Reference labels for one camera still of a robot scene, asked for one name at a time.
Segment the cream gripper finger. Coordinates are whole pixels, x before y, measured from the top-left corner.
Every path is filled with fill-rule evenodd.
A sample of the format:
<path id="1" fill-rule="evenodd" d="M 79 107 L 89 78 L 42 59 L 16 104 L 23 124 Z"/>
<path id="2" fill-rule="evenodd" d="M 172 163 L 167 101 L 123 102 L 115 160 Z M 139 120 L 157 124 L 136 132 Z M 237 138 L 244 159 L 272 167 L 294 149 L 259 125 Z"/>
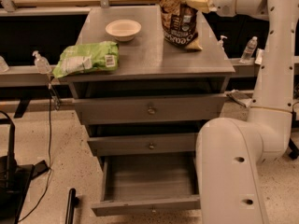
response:
<path id="1" fill-rule="evenodd" d="M 195 8 L 203 13 L 209 13 L 214 6 L 211 0 L 186 0 L 189 7 Z"/>

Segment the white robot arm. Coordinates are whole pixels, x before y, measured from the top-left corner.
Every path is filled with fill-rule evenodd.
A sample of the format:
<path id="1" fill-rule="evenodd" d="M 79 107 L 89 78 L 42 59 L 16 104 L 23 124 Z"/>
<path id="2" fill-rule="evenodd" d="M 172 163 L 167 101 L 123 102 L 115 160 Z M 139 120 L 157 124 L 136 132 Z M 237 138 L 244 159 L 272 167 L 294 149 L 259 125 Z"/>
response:
<path id="1" fill-rule="evenodd" d="M 298 2 L 213 0 L 221 16 L 268 19 L 269 34 L 247 119 L 212 119 L 197 136 L 202 224 L 269 224 L 257 166 L 281 157 L 291 136 Z"/>

